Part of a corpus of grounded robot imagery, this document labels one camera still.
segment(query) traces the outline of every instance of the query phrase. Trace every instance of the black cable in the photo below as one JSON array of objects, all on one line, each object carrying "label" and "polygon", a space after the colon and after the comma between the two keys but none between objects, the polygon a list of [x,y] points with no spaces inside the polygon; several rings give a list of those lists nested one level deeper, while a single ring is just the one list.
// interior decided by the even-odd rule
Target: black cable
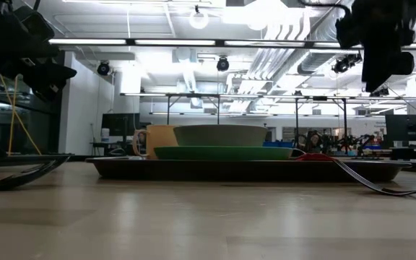
[{"label": "black cable", "polygon": [[304,0],[298,0],[298,3],[302,4],[305,7],[336,7],[336,8],[341,8],[344,10],[344,13],[346,15],[351,15],[351,10],[349,9],[349,7],[344,6],[342,4],[317,4],[317,3],[308,3],[305,2]]},{"label": "black cable", "polygon": [[358,181],[359,183],[361,183],[362,185],[364,185],[365,187],[367,187],[367,188],[369,188],[373,191],[377,191],[381,194],[390,195],[390,196],[408,196],[408,195],[416,194],[416,190],[415,191],[395,191],[395,190],[391,190],[389,188],[383,188],[381,186],[378,186],[378,185],[370,182],[369,180],[365,179],[361,175],[357,174],[353,169],[351,169],[349,166],[345,165],[342,161],[340,161],[338,159],[334,159],[334,162],[341,169],[343,169],[347,174],[349,174],[351,177],[353,177],[356,181]]},{"label": "black cable", "polygon": [[40,7],[40,2],[41,2],[41,0],[36,0],[35,1],[35,5],[33,6],[33,10],[38,10],[38,8]]}]

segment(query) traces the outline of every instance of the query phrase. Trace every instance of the yellow mug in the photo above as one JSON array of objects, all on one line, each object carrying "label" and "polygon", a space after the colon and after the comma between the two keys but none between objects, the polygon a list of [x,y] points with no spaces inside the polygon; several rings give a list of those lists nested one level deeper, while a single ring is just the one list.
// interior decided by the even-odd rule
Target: yellow mug
[{"label": "yellow mug", "polygon": [[[156,147],[174,147],[178,146],[176,136],[174,135],[174,128],[177,126],[166,125],[150,125],[147,130],[136,130],[133,136],[133,150],[138,156],[146,157],[147,159],[158,159],[154,148]],[[147,154],[142,155],[137,148],[137,140],[141,133],[146,134],[146,149]]]}]

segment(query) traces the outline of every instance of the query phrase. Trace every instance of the bowl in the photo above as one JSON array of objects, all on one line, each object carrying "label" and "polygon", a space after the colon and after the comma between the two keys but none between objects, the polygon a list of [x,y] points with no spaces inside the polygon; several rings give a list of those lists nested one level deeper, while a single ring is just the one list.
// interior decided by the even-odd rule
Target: bowl
[{"label": "bowl", "polygon": [[267,128],[244,125],[178,126],[174,134],[179,146],[262,147]]}]

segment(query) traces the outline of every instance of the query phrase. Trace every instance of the table surface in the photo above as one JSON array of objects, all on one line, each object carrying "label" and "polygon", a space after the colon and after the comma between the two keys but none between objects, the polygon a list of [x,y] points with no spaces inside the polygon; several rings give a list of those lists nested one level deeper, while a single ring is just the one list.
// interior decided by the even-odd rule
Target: table surface
[{"label": "table surface", "polygon": [[[416,173],[395,181],[386,186],[416,189]],[[416,259],[416,196],[356,183],[112,181],[72,162],[0,192],[0,259]]]}]

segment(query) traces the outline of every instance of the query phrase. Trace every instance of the tray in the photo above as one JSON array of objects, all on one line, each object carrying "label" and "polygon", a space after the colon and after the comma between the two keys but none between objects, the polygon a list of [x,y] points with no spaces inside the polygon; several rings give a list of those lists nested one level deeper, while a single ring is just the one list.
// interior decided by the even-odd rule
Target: tray
[{"label": "tray", "polygon": [[[127,157],[92,158],[97,171],[105,178],[140,181],[255,181],[255,182],[353,182],[333,162],[306,161],[197,161],[130,160]],[[392,181],[405,162],[348,160],[345,163],[369,181]]]}]

